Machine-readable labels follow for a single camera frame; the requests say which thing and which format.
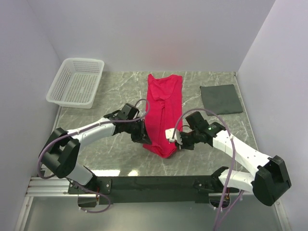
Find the crimson red t-shirt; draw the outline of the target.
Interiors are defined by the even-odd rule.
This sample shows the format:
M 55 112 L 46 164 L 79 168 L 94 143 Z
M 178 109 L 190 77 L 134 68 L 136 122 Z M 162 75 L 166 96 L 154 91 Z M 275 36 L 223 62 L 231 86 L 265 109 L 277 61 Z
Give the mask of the crimson red t-shirt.
M 182 115 L 182 76 L 170 75 L 155 78 L 148 75 L 147 101 L 149 113 L 145 117 L 145 127 L 152 144 L 143 147 L 150 152 L 168 158 L 176 152 L 174 143 L 166 139 L 165 130 L 174 128 Z

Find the white perforated plastic basket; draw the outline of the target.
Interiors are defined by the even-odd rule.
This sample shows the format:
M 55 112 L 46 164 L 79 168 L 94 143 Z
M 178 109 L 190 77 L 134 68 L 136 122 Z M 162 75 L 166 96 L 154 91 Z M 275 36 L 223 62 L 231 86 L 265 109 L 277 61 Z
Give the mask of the white perforated plastic basket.
M 103 69 L 102 60 L 65 59 L 50 86 L 46 100 L 61 107 L 92 108 Z

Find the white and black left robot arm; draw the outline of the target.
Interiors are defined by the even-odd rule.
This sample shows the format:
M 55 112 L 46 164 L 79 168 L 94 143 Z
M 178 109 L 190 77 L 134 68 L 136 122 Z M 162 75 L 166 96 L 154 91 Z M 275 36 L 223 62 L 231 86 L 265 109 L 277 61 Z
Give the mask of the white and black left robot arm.
M 98 189 L 97 176 L 77 163 L 79 152 L 102 138 L 125 132 L 135 143 L 151 144 L 146 131 L 145 116 L 139 109 L 125 104 L 122 109 L 104 115 L 98 121 L 73 130 L 55 129 L 38 156 L 38 168 L 45 165 L 54 176 L 66 178 L 84 193 Z

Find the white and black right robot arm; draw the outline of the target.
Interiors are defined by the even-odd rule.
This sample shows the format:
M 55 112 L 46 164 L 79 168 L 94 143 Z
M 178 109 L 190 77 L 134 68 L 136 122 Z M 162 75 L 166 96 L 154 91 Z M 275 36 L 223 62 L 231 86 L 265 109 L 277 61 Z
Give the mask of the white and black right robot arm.
M 246 169 L 246 172 L 241 172 L 221 167 L 212 175 L 213 190 L 222 192 L 227 187 L 244 190 L 253 193 L 262 204 L 271 206 L 291 188 L 288 170 L 281 157 L 257 151 L 229 133 L 220 123 L 209 124 L 200 112 L 190 114 L 186 121 L 191 131 L 168 129 L 165 134 L 169 142 L 186 150 L 193 150 L 197 143 L 209 144 Z

